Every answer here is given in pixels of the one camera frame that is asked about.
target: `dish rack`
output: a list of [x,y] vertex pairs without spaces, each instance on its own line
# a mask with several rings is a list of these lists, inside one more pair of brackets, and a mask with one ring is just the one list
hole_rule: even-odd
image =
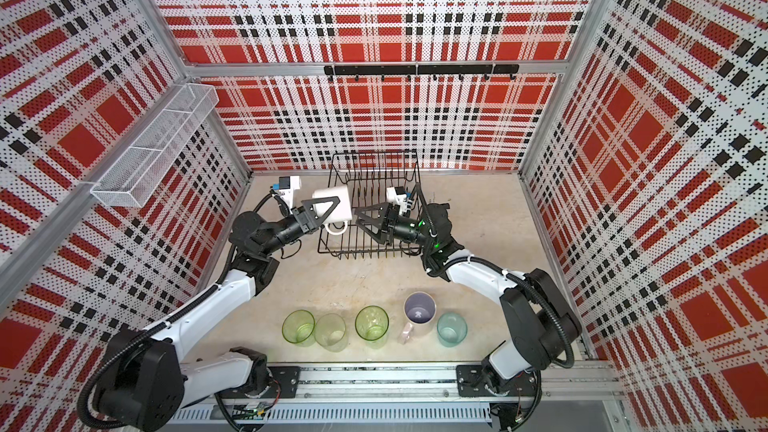
[[[328,187],[346,185],[350,190],[352,212],[354,212],[358,207],[386,202],[387,187],[401,186],[411,192],[420,181],[416,151],[351,152],[333,154]],[[417,217],[421,213],[421,204],[418,200],[413,204],[410,216]],[[331,235],[322,228],[317,251],[320,254],[331,254],[339,259],[365,256],[386,258],[418,255],[421,248],[415,244],[401,242],[389,245],[377,244],[360,227],[351,223],[346,232],[341,235]]]

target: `pegboard wall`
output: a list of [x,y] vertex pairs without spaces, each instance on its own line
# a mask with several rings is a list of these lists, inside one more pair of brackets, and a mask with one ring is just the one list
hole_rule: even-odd
[[0,0],[0,263],[176,79],[132,0]]
[[590,0],[155,0],[189,62],[555,60]]
[[217,77],[216,106],[253,169],[330,168],[336,152],[415,150],[422,168],[518,168],[554,74]]
[[244,181],[203,124],[141,208],[95,206],[0,320],[0,429],[80,430],[74,404],[110,336],[195,292]]
[[614,0],[526,180],[647,430],[768,427],[767,0]]

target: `black mounting plate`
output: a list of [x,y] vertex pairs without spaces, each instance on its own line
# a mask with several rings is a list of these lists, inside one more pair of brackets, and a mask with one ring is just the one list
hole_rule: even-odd
[[[480,365],[456,366],[456,385],[458,386],[459,397],[494,397],[485,389],[481,372],[482,366]],[[533,377],[532,374],[523,373],[519,377],[511,379],[508,383],[509,394],[505,397],[533,397],[535,389],[531,377]]]
[[[268,365],[267,368],[272,373],[272,378],[280,383],[280,398],[293,399],[296,396],[296,389],[299,387],[299,371],[301,367],[275,367]],[[270,388],[266,389],[260,399],[274,399],[275,396],[277,396],[277,387],[274,384],[270,384]],[[225,399],[249,398],[237,389],[222,390],[221,397]]]

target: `drinking glass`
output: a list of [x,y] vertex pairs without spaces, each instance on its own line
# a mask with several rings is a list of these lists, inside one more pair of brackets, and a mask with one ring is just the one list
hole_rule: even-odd
[[344,319],[337,314],[323,315],[315,325],[315,340],[325,350],[341,352],[349,343]]
[[383,308],[369,305],[361,310],[355,318],[355,330],[370,348],[381,348],[386,343],[389,316]]
[[447,312],[437,321],[437,338],[444,347],[455,347],[467,336],[467,322],[453,312]]
[[308,311],[291,312],[283,322],[283,338],[300,347],[315,343],[314,330],[315,317]]

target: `light green glass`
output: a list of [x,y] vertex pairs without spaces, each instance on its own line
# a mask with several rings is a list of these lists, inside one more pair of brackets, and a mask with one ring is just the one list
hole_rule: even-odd
[[337,314],[323,315],[317,319],[315,340],[325,350],[341,352],[350,342],[346,332],[346,324]]
[[467,336],[467,322],[459,314],[447,312],[437,321],[437,339],[444,347],[455,347]]
[[355,330],[366,341],[370,348],[381,348],[386,343],[386,332],[389,330],[389,315],[383,308],[369,305],[361,310],[355,318]]
[[283,322],[283,338],[300,347],[315,343],[315,317],[308,311],[291,312]]

